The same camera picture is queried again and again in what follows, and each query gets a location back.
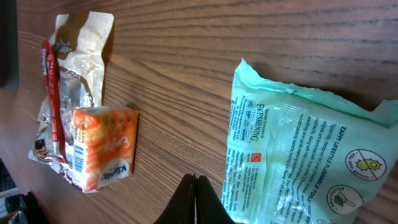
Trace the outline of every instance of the wood grain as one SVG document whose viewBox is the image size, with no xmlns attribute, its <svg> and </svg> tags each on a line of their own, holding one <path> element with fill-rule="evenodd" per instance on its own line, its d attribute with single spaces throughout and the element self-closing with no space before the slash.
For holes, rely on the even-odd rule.
<svg viewBox="0 0 398 224">
<path fill-rule="evenodd" d="M 45 96 L 39 49 L 57 14 L 115 16 L 104 104 L 140 110 L 134 175 L 82 194 L 30 161 Z M 333 91 L 372 110 L 398 99 L 398 1 L 17 0 L 20 86 L 0 91 L 0 156 L 52 223 L 153 223 L 186 173 L 223 183 L 233 71 Z M 397 223 L 398 166 L 356 223 Z"/>
</svg>

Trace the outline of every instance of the light green plastic wrapper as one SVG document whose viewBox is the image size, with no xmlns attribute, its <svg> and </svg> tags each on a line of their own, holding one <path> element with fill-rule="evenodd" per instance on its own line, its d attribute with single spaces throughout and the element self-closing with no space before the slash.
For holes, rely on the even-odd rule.
<svg viewBox="0 0 398 224">
<path fill-rule="evenodd" d="M 221 201 L 237 223 L 353 223 L 398 156 L 398 101 L 373 112 L 235 71 Z"/>
</svg>

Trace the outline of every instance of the teal packet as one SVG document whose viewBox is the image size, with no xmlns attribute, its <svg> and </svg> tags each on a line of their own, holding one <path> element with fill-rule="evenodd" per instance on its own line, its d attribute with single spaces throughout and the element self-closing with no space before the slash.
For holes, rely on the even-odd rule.
<svg viewBox="0 0 398 224">
<path fill-rule="evenodd" d="M 398 101 L 369 112 L 242 60 L 221 201 L 236 223 L 353 223 L 396 163 L 397 137 Z"/>
</svg>

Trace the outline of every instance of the orange packet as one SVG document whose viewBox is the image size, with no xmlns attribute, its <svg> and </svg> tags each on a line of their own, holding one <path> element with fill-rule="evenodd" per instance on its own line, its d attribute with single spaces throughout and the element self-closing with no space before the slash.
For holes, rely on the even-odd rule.
<svg viewBox="0 0 398 224">
<path fill-rule="evenodd" d="M 72 182 L 84 193 L 132 173 L 138 111 L 130 108 L 81 108 L 73 120 Z"/>
</svg>

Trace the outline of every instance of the wooden table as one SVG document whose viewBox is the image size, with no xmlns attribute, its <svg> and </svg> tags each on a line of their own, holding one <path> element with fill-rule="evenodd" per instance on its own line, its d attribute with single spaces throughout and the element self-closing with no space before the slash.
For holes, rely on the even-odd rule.
<svg viewBox="0 0 398 224">
<path fill-rule="evenodd" d="M 27 158 L 45 97 L 40 46 L 57 14 L 112 12 L 104 104 L 140 110 L 134 175 L 82 194 Z M 17 0 L 20 86 L 0 91 L 0 156 L 52 223 L 152 223 L 182 176 L 220 193 L 233 72 L 331 90 L 373 109 L 398 99 L 398 2 L 393 0 Z M 398 166 L 357 223 L 398 220 Z"/>
</svg>

